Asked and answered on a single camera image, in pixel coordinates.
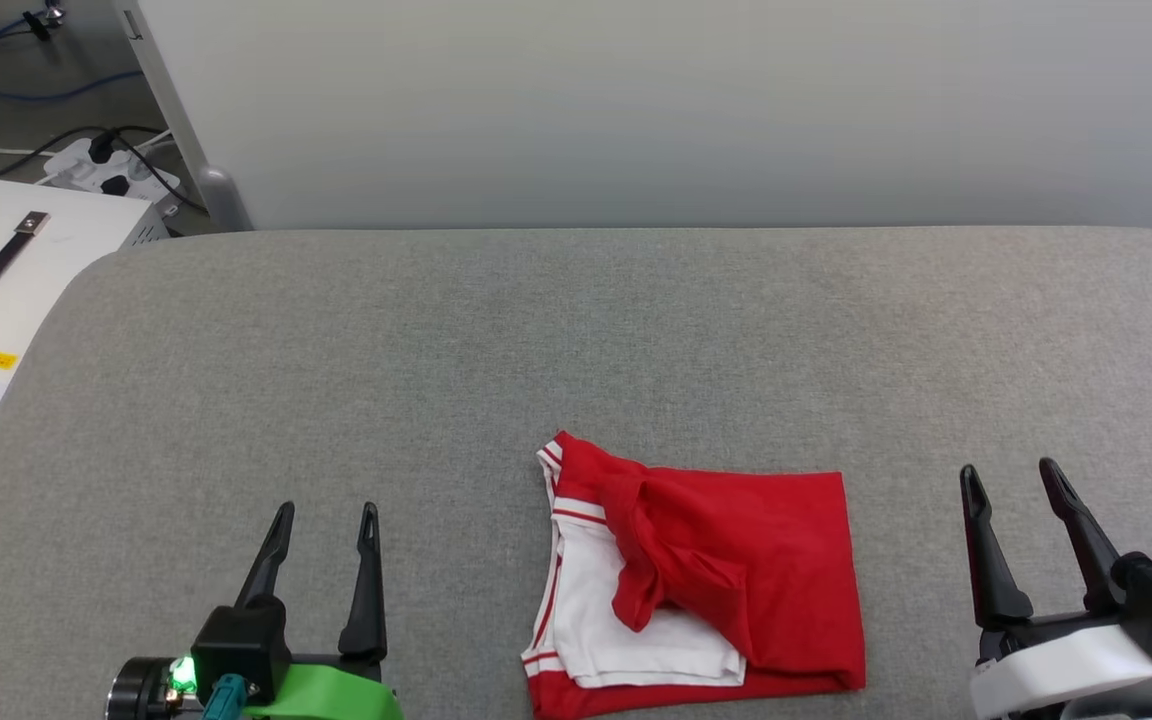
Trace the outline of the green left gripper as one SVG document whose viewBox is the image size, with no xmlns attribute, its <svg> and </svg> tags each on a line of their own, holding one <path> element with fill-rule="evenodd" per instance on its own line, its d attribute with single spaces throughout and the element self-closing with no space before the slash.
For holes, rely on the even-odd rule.
<svg viewBox="0 0 1152 720">
<path fill-rule="evenodd" d="M 259 551 L 247 573 L 234 607 L 262 611 L 285 602 L 276 597 L 278 573 L 291 548 L 296 506 L 285 501 L 271 520 Z M 247 705 L 251 719 L 402 719 L 393 688 L 381 682 L 388 659 L 381 537 L 378 506 L 367 501 L 356 541 L 358 571 L 347 623 L 339 635 L 340 655 L 291 653 L 276 657 L 282 680 L 270 702 Z"/>
</svg>

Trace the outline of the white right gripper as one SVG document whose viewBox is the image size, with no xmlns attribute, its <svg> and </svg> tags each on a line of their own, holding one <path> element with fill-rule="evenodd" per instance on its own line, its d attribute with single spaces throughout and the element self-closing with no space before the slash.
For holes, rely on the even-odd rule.
<svg viewBox="0 0 1152 720">
<path fill-rule="evenodd" d="M 1051 509 L 1085 585 L 1084 609 L 1119 611 L 1124 591 L 1112 579 L 1120 558 L 1051 457 L 1039 460 Z M 969 682 L 978 719 L 1152 719 L 1152 653 L 1111 616 L 1032 619 L 992 526 L 992 505 L 973 465 L 958 473 L 975 624 L 980 657 Z"/>
</svg>

